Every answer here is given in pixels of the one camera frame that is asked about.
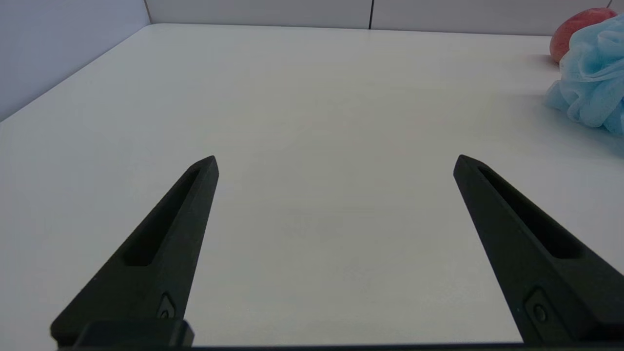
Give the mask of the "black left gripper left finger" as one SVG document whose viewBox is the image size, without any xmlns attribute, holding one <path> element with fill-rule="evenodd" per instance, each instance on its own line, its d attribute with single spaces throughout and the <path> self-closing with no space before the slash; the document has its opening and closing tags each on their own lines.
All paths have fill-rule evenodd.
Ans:
<svg viewBox="0 0 624 351">
<path fill-rule="evenodd" d="M 184 315 L 219 178 L 194 163 L 50 326 L 58 348 L 189 347 Z"/>
</svg>

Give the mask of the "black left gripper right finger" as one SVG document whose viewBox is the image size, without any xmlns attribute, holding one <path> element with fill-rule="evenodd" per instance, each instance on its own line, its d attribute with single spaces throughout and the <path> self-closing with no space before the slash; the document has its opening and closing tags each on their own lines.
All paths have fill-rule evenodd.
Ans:
<svg viewBox="0 0 624 351">
<path fill-rule="evenodd" d="M 483 162 L 453 175 L 524 343 L 622 345 L 623 275 Z"/>
</svg>

